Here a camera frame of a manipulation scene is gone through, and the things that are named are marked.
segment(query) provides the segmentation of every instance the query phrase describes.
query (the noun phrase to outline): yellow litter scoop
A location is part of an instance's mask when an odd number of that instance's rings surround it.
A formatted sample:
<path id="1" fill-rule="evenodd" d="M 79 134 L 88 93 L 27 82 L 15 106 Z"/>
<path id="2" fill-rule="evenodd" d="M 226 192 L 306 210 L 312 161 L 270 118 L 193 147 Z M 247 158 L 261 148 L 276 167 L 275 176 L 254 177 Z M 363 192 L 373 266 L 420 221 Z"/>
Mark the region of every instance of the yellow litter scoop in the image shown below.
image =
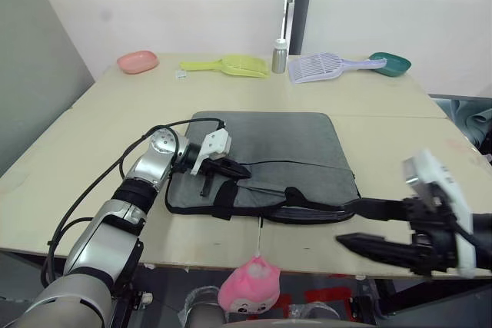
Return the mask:
<path id="1" fill-rule="evenodd" d="M 218 61 L 183 61 L 179 64 L 185 71 L 223 71 L 228 75 L 268 77 L 268 67 L 263 59 L 250 55 L 225 55 Z"/>

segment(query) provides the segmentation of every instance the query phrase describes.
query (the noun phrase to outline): plush keychain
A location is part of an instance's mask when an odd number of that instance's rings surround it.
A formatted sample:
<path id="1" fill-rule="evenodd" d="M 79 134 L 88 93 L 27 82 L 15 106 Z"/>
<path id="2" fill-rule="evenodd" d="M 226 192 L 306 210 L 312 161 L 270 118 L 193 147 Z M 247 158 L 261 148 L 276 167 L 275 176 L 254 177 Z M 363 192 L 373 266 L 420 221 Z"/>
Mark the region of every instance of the plush keychain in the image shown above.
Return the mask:
<path id="1" fill-rule="evenodd" d="M 219 305 L 229 313 L 264 313 L 275 305 L 280 295 L 280 269 L 260 256 L 262 227 L 260 218 L 256 255 L 232 272 L 218 292 Z"/>

